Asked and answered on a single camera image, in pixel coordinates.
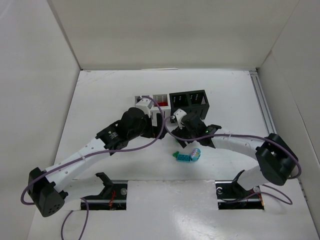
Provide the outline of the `red rounded lego brick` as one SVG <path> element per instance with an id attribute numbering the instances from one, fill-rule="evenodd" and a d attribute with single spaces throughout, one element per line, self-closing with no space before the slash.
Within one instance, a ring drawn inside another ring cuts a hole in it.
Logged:
<path id="1" fill-rule="evenodd" d="M 161 101 L 157 103 L 160 107 L 166 107 L 168 106 L 168 102 L 167 101 Z"/>

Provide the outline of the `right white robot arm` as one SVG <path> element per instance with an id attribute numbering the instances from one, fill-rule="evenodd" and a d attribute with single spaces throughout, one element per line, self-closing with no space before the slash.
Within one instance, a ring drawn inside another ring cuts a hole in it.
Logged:
<path id="1" fill-rule="evenodd" d="M 229 150 L 257 161 L 257 166 L 240 171 L 233 179 L 232 187 L 236 190 L 249 191 L 267 183 L 283 186 L 294 178 L 294 170 L 301 170 L 298 158 L 278 134 L 267 137 L 235 134 L 220 125 L 206 125 L 195 113 L 181 109 L 170 120 L 178 125 L 171 135 L 182 147 L 197 141 L 202 146 Z"/>

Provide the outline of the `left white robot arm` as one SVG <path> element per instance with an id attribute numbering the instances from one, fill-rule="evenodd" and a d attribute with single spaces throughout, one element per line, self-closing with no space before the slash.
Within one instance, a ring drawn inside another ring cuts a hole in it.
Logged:
<path id="1" fill-rule="evenodd" d="M 152 123 L 149 107 L 131 107 L 121 119 L 113 122 L 69 158 L 40 170 L 34 168 L 28 177 L 28 194 L 43 217 L 50 217 L 59 211 L 65 203 L 87 196 L 108 197 L 114 184 L 104 172 L 93 177 L 77 180 L 80 174 L 115 153 L 129 152 L 130 141 L 144 137 L 154 142 L 162 139 L 164 131 L 164 114 L 156 114 L 156 125 Z"/>

